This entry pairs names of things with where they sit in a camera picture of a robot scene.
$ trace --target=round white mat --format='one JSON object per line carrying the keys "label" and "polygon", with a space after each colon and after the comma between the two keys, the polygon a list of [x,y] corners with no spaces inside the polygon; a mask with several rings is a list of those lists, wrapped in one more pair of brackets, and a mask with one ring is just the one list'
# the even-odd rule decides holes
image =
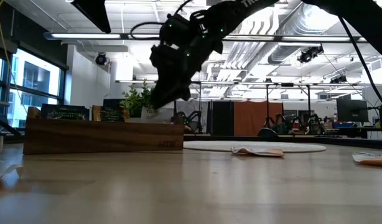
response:
{"label": "round white mat", "polygon": [[189,141],[184,142],[184,149],[231,152],[231,148],[245,149],[281,149],[284,153],[322,152],[327,148],[312,144],[289,142],[249,142],[249,141]]}

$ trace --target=orange partition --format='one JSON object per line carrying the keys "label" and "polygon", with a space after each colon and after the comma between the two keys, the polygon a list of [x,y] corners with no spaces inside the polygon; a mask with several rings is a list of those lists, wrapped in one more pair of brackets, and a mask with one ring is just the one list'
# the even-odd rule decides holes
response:
{"label": "orange partition", "polygon": [[[283,114],[282,103],[269,103],[269,115]],[[234,102],[234,135],[257,136],[267,116],[267,102]]]}

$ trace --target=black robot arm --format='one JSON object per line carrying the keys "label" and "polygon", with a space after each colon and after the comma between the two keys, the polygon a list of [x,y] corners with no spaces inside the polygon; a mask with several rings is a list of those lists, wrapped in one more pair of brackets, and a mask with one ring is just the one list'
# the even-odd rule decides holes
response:
{"label": "black robot arm", "polygon": [[[221,40],[247,17],[277,1],[224,1],[192,13],[189,21],[179,14],[168,15],[159,32],[161,42],[151,49],[150,60],[159,75],[152,92],[153,106],[160,108],[178,98],[188,100],[192,76],[201,71],[202,63],[213,51],[222,53]],[[382,54],[382,8],[373,0],[302,1],[345,18]]]}

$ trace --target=wooden planter box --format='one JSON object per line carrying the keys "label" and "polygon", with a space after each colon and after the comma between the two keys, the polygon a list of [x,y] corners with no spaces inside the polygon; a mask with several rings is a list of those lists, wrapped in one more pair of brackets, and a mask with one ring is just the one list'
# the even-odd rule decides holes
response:
{"label": "wooden planter box", "polygon": [[24,154],[183,149],[181,124],[27,118]]}

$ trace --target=green plant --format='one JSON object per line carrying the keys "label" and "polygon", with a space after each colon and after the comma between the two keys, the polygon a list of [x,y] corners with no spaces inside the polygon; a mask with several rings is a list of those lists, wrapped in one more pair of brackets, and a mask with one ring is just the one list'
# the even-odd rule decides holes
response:
{"label": "green plant", "polygon": [[141,117],[142,108],[145,107],[149,113],[156,113],[152,108],[151,93],[153,88],[148,89],[148,84],[144,80],[142,83],[142,92],[138,93],[135,86],[131,85],[129,92],[123,92],[124,100],[120,102],[122,108],[129,111],[130,117]]}

